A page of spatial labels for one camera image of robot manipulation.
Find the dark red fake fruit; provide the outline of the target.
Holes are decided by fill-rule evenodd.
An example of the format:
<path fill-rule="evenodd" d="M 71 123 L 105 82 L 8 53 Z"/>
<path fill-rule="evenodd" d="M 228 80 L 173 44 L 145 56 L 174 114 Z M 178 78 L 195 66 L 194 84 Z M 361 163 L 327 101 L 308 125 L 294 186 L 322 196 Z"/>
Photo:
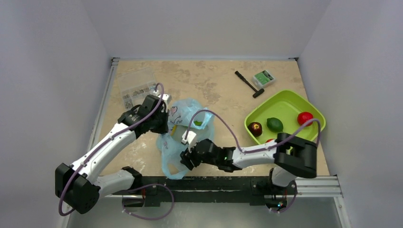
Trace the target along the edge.
<path fill-rule="evenodd" d="M 263 133 L 262 125 L 259 122 L 251 122 L 247 129 L 254 137 L 259 137 Z"/>

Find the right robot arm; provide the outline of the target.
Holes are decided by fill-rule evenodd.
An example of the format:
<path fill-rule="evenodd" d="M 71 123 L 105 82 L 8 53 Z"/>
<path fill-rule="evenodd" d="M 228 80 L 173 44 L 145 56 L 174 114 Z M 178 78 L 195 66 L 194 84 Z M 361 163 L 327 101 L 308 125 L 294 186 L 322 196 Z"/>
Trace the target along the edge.
<path fill-rule="evenodd" d="M 297 177 L 317 177 L 317 144 L 288 133 L 279 133 L 276 139 L 264 144 L 237 148 L 219 147 L 210 139 L 198 140 L 197 134 L 190 131 L 182 135 L 181 143 L 187 147 L 180 154 L 181 164 L 189 170 L 202 163 L 224 172 L 275 164 L 267 180 L 272 193 L 279 193 Z"/>

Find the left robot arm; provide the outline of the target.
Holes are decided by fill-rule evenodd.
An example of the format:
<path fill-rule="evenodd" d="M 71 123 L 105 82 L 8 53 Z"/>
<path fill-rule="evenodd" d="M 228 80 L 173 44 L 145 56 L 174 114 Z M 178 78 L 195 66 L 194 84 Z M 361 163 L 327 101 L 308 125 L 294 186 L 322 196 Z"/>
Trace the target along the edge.
<path fill-rule="evenodd" d="M 168 132 L 167 104 L 170 97 L 147 95 L 141 105 L 123 113 L 105 136 L 93 149 L 71 165 L 60 164 L 55 170 L 55 195 L 59 197 L 58 211 L 61 216 L 63 203 L 80 214 L 89 212 L 100 198 L 127 191 L 137 194 L 143 185 L 142 175 L 132 167 L 123 167 L 118 172 L 100 176 L 101 171 L 126 146 L 142 134 L 151 131 Z"/>

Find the yellow fake fruit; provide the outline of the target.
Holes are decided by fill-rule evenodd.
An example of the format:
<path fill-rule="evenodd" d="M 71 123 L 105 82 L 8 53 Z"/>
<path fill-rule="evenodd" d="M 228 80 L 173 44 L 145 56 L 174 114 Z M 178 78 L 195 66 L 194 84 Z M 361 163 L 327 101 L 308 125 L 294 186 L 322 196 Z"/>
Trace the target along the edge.
<path fill-rule="evenodd" d="M 176 128 L 177 128 L 177 125 L 174 125 L 172 130 L 171 130 L 171 135 L 174 135 Z"/>

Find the blue plastic bag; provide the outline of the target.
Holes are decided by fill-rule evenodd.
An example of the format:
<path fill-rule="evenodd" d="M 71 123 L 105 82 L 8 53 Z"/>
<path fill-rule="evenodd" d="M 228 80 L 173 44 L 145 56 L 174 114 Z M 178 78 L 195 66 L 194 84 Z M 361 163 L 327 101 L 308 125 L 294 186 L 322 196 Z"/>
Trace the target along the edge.
<path fill-rule="evenodd" d="M 190 130 L 197 134 L 198 140 L 213 140 L 214 138 L 215 128 L 213 114 L 201 112 L 192 119 L 197 111 L 203 109 L 207 110 L 208 108 L 204 107 L 195 99 L 186 98 L 175 101 L 169 110 L 167 122 L 169 132 L 157 138 L 156 146 L 161 152 L 162 171 L 164 175 L 171 180 L 182 179 L 189 171 L 186 166 L 180 163 L 180 154 L 187 149 L 187 146 L 181 143 L 181 139 L 189 123 L 191 123 Z M 195 126 L 193 121 L 203 121 L 203 125 Z M 177 128 L 174 135 L 171 135 L 171 130 L 174 125 L 177 125 Z"/>

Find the light green fake fruit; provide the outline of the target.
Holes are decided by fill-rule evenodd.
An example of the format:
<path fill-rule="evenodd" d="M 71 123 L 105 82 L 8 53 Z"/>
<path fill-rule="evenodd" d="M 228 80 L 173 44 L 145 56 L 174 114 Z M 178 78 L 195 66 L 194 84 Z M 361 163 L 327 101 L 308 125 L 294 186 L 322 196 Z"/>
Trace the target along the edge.
<path fill-rule="evenodd" d="M 193 121 L 195 126 L 202 126 L 203 125 L 203 121 Z"/>

